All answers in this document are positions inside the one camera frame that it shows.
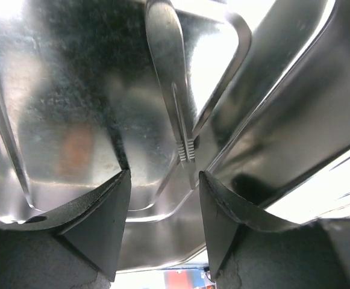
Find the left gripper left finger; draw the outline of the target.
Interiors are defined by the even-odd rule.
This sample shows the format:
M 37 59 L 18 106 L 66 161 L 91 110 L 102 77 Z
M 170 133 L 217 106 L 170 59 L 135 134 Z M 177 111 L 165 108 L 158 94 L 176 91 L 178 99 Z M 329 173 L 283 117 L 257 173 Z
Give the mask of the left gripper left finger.
M 110 288 L 130 196 L 123 170 L 23 224 L 0 225 L 0 288 Z

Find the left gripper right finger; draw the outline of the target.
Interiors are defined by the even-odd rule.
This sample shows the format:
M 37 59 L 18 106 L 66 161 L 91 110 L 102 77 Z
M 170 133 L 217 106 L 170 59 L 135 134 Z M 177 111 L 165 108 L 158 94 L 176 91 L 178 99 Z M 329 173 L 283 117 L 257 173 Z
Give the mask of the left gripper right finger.
M 218 288 L 350 288 L 350 219 L 300 225 L 199 173 L 210 276 Z

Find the steel instrument tray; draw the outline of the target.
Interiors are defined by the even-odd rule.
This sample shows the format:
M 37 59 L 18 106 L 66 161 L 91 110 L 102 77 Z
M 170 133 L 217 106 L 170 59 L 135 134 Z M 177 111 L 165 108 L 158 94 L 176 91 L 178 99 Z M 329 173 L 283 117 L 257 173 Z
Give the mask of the steel instrument tray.
M 204 246 L 145 1 L 0 1 L 0 226 L 42 229 L 122 169 L 118 272 Z M 174 1 L 196 166 L 269 205 L 350 148 L 350 1 Z

